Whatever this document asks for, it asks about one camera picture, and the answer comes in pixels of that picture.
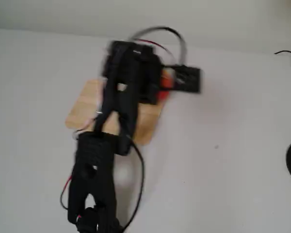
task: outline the wooden base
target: wooden base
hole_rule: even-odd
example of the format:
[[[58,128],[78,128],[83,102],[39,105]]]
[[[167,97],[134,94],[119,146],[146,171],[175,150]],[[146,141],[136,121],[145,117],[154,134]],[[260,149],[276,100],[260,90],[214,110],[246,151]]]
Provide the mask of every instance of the wooden base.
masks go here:
[[[170,81],[170,76],[167,72],[163,73],[162,81]],[[86,82],[80,96],[75,102],[69,115],[66,118],[65,124],[69,129],[80,129],[85,123],[96,115],[97,105],[101,100],[101,85],[102,81],[89,80]],[[165,104],[165,99],[160,100],[157,105],[139,104],[139,114],[134,141],[138,144],[148,144],[152,138],[158,118]],[[93,127],[91,124],[87,130],[90,131]],[[117,112],[113,112],[107,122],[104,124],[103,131],[117,135],[119,125],[117,121]]]

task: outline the white wall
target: white wall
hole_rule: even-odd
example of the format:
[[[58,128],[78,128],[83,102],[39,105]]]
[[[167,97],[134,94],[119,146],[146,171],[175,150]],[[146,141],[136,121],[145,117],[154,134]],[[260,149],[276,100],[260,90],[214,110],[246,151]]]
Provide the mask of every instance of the white wall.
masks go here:
[[[199,47],[291,49],[291,0],[0,0],[0,28],[126,38],[158,24]]]

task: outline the orange component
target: orange component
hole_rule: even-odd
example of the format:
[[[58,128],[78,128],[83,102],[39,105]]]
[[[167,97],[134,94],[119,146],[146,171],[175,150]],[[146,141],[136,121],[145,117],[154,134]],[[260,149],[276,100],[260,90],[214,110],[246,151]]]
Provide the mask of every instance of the orange component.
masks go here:
[[[172,88],[174,85],[173,79],[171,75],[167,72],[167,70],[163,69],[162,78],[161,78],[161,86],[165,88]],[[160,91],[158,93],[158,99],[164,100],[168,97],[169,91]]]

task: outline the wire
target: wire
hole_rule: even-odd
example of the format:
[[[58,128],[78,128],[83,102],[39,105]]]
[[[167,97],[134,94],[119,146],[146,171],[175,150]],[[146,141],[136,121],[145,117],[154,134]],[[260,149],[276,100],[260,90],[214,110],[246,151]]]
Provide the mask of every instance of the wire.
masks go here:
[[[279,52],[275,52],[274,54],[280,54],[280,53],[282,53],[282,52],[288,52],[288,53],[291,53],[291,51],[290,50],[282,50],[282,51],[279,51]]]
[[[138,147],[136,146],[136,144],[134,143],[134,141],[132,140],[132,138],[127,134],[126,137],[130,140],[131,142],[131,145],[132,147],[134,147],[139,159],[140,159],[140,162],[141,162],[141,185],[140,185],[140,191],[139,191],[139,195],[138,195],[138,200],[137,200],[137,204],[136,204],[136,207],[134,209],[134,212],[132,213],[129,221],[126,223],[126,225],[123,227],[122,229],[122,233],[128,228],[128,226],[131,224],[131,222],[134,220],[137,212],[138,212],[138,209],[139,209],[139,206],[140,206],[140,202],[141,202],[141,197],[142,197],[142,193],[143,193],[143,190],[144,190],[144,184],[145,184],[145,161],[142,157],[142,154],[140,153]]]
[[[149,44],[153,44],[153,45],[156,45],[156,46],[162,48],[163,50],[165,50],[172,57],[173,63],[176,63],[175,56],[172,54],[172,52],[168,48],[164,47],[163,45],[160,45],[160,44],[158,44],[158,43],[156,43],[154,41],[151,41],[151,40],[143,40],[143,39],[137,39],[137,40],[138,41],[142,41],[142,42],[146,42],[146,43],[149,43]]]
[[[68,178],[68,180],[66,181],[66,184],[64,185],[64,188],[63,188],[62,193],[61,193],[61,195],[60,195],[60,204],[61,204],[61,206],[62,206],[65,210],[68,210],[68,208],[65,207],[64,204],[63,204],[63,195],[64,195],[64,193],[65,193],[65,190],[66,190],[67,185],[68,185],[69,181],[71,180],[71,178],[72,178],[72,176],[70,176],[70,177]]]
[[[154,31],[161,31],[161,30],[165,30],[165,31],[169,31],[171,33],[173,33],[174,35],[176,35],[180,41],[180,46],[181,46],[181,51],[180,51],[180,60],[179,63],[181,65],[185,64],[185,60],[186,60],[186,53],[187,53],[187,48],[186,48],[186,42],[183,39],[183,37],[181,36],[180,33],[178,33],[175,29],[172,29],[170,27],[165,27],[165,26],[157,26],[157,27],[150,27],[150,28],[146,28],[143,29],[139,32],[136,32],[133,36],[131,36],[129,38],[129,41],[134,41],[139,39],[141,36],[144,36],[145,34],[154,32]]]

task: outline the robotic arm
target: robotic arm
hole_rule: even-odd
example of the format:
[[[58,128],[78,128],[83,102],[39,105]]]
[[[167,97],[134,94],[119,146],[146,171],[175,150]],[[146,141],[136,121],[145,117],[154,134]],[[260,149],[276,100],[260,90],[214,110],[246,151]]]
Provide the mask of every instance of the robotic arm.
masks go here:
[[[160,78],[164,66],[154,53],[154,48],[134,41],[146,33],[167,30],[180,40],[180,64],[168,66],[175,70],[172,90],[198,93],[200,70],[184,65],[186,45],[181,35],[168,27],[142,30],[128,41],[114,41],[109,48],[103,76],[107,78],[103,89],[101,114],[96,117],[92,132],[79,134],[75,164],[71,174],[68,195],[68,221],[80,233],[122,233],[132,222],[141,200],[144,182],[144,161],[132,138],[136,129],[138,103],[156,104]],[[118,84],[126,85],[118,90]],[[117,111],[119,135],[102,132],[103,124],[112,111]],[[124,226],[116,218],[116,197],[113,182],[114,155],[126,156],[131,146],[142,162],[142,184],[136,209]],[[92,194],[96,205],[85,208],[85,200]]]

